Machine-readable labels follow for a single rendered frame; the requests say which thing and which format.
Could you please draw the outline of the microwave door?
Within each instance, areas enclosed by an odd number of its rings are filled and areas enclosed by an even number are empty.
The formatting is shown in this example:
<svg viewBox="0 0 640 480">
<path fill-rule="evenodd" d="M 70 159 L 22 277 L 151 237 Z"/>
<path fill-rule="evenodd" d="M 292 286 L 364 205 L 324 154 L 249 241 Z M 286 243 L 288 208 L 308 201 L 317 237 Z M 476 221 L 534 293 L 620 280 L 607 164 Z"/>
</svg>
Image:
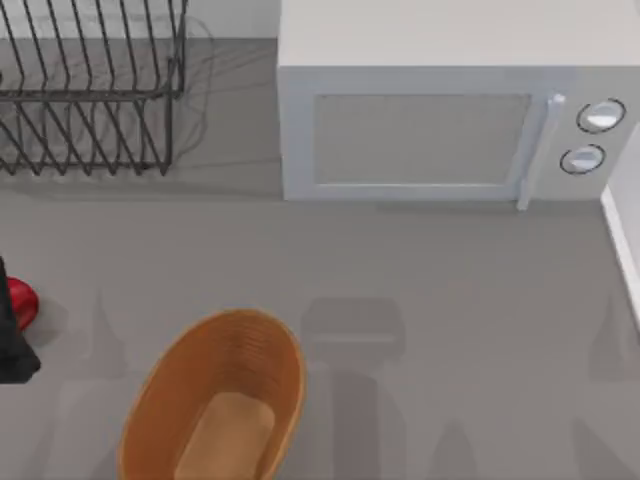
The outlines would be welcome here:
<svg viewBox="0 0 640 480">
<path fill-rule="evenodd" d="M 524 70 L 280 67 L 289 200 L 512 201 L 550 88 Z"/>
</svg>

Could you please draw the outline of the orange woven basket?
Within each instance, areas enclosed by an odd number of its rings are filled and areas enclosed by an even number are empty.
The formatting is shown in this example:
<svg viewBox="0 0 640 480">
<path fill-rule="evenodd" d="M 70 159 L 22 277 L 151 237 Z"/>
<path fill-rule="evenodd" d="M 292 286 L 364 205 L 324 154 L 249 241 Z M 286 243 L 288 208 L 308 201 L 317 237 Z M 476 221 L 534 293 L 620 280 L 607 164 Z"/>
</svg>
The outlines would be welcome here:
<svg viewBox="0 0 640 480">
<path fill-rule="evenodd" d="M 281 320 L 232 309 L 187 329 L 145 380 L 123 427 L 118 480 L 175 480 L 174 472 L 206 405 L 234 392 L 266 403 L 275 425 L 253 480 L 275 480 L 305 402 L 300 343 Z"/>
</svg>

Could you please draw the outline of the bread loaf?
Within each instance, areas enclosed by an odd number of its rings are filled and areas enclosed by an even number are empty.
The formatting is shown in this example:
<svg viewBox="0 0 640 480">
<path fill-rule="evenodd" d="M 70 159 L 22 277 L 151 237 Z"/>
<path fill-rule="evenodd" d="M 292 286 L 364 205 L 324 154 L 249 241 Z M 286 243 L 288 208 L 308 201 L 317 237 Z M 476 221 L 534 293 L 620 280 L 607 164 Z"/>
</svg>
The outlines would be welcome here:
<svg viewBox="0 0 640 480">
<path fill-rule="evenodd" d="M 274 425 L 266 403 L 241 393 L 215 395 L 178 461 L 175 480 L 253 480 Z"/>
</svg>

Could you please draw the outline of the pale microwave oven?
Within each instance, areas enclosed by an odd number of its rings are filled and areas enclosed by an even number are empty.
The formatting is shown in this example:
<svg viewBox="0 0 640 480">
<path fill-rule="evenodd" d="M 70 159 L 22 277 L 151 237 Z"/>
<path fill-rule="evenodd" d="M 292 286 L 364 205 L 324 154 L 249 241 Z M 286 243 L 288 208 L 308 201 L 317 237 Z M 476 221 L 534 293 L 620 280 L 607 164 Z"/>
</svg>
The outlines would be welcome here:
<svg viewBox="0 0 640 480">
<path fill-rule="evenodd" d="M 537 74 L 566 96 L 532 201 L 591 201 L 640 126 L 640 0 L 282 0 L 280 67 L 504 68 Z M 588 134 L 589 103 L 621 101 L 625 118 Z M 602 147 L 587 175 L 559 166 L 568 150 Z"/>
</svg>

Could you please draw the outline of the small microwave knob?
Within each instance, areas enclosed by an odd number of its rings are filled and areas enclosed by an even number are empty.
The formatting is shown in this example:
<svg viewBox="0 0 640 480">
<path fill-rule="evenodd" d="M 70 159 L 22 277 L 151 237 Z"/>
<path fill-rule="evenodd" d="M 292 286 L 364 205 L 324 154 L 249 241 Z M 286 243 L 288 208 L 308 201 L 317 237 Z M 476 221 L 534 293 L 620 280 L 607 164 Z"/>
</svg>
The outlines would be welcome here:
<svg viewBox="0 0 640 480">
<path fill-rule="evenodd" d="M 589 144 L 566 151 L 559 161 L 560 168 L 572 176 L 582 176 L 598 170 L 607 154 L 599 145 Z"/>
</svg>

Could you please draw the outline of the red apple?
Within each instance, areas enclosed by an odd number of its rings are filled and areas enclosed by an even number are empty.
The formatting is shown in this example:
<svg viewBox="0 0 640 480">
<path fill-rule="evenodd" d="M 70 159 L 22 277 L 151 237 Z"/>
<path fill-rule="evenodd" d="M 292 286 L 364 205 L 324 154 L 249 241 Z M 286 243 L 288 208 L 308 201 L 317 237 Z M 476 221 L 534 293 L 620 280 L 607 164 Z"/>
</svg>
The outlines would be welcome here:
<svg viewBox="0 0 640 480">
<path fill-rule="evenodd" d="M 39 297 L 29 284 L 15 277 L 8 278 L 8 287 L 18 328 L 24 331 L 39 313 Z"/>
</svg>

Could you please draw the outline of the large microwave knob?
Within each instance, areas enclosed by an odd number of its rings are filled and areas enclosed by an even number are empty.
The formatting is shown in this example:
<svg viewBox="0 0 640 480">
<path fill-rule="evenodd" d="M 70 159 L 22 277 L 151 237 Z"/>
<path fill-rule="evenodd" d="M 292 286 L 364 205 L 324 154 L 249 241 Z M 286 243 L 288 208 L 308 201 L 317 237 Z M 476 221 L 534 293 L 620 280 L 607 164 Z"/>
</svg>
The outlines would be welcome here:
<svg viewBox="0 0 640 480">
<path fill-rule="evenodd" d="M 614 98 L 585 105 L 578 113 L 576 123 L 588 134 L 600 134 L 615 128 L 626 116 L 625 105 Z"/>
</svg>

